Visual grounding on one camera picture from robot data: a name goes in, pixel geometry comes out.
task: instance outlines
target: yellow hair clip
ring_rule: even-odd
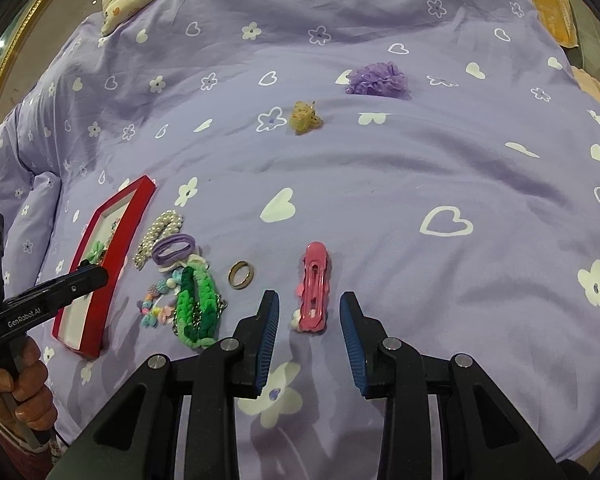
[[[314,105],[315,101],[311,104],[302,101],[296,102],[294,110],[291,112],[289,126],[297,135],[320,128],[324,124],[322,119],[315,114]]]

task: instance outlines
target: bed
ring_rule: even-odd
[[[129,180],[157,186],[101,357],[31,332],[68,443],[149,355],[191,355],[136,307],[161,275],[133,252],[169,209],[228,301],[219,336],[280,295],[269,382],[237,403],[243,478],[375,476],[382,405],[352,383],[346,290],[422,354],[474,356],[557,460],[600,439],[600,105],[530,0],[156,0],[101,25],[85,19],[0,126],[7,296],[67,272]],[[347,71],[389,61],[407,96],[345,92]],[[324,126],[296,136],[296,101]],[[312,336],[286,323],[314,240],[331,293]],[[256,267],[244,290],[226,281],[238,260]]]

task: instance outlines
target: metal bolt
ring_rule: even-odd
[[[458,354],[456,356],[456,364],[461,368],[468,368],[474,364],[474,360],[471,359],[467,354]]]
[[[157,370],[167,364],[167,359],[164,358],[164,355],[156,354],[149,357],[147,364],[149,365],[149,368]]]
[[[387,350],[397,350],[402,346],[402,343],[397,337],[388,337],[382,341],[382,346]]]
[[[240,342],[233,337],[228,337],[227,339],[223,339],[220,342],[220,348],[225,352],[230,352],[231,350],[235,350],[240,346]]]

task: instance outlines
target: red box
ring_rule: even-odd
[[[100,355],[113,291],[131,240],[154,191],[155,184],[151,179],[146,175],[141,176],[96,210],[80,240],[70,271],[78,268],[94,241],[105,242],[109,238],[111,225],[120,218],[102,261],[102,266],[109,273],[107,285],[59,310],[54,320],[52,335],[69,350],[83,357],[96,359]]]

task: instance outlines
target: purple scrunchie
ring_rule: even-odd
[[[187,244],[185,247],[176,251],[170,251],[164,254],[164,251],[175,244]],[[163,239],[158,240],[154,248],[151,250],[151,258],[158,267],[169,267],[175,262],[185,260],[187,256],[193,254],[196,248],[196,241],[193,237],[184,233],[176,233],[173,235],[165,236]]]
[[[402,97],[407,88],[407,78],[398,66],[389,63],[373,63],[349,73],[347,94]]]

